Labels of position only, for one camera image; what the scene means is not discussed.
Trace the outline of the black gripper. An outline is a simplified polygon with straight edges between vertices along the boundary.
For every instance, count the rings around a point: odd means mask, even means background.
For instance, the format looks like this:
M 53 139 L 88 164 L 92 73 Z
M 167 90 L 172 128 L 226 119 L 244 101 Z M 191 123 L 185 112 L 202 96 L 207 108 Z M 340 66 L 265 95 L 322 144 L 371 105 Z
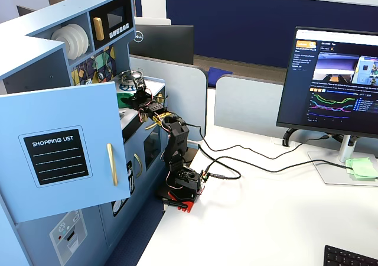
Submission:
M 132 106 L 134 110 L 138 111 L 154 101 L 154 97 L 146 96 L 146 91 L 144 90 L 137 90 L 133 96 L 134 98 L 119 98 L 119 106 Z

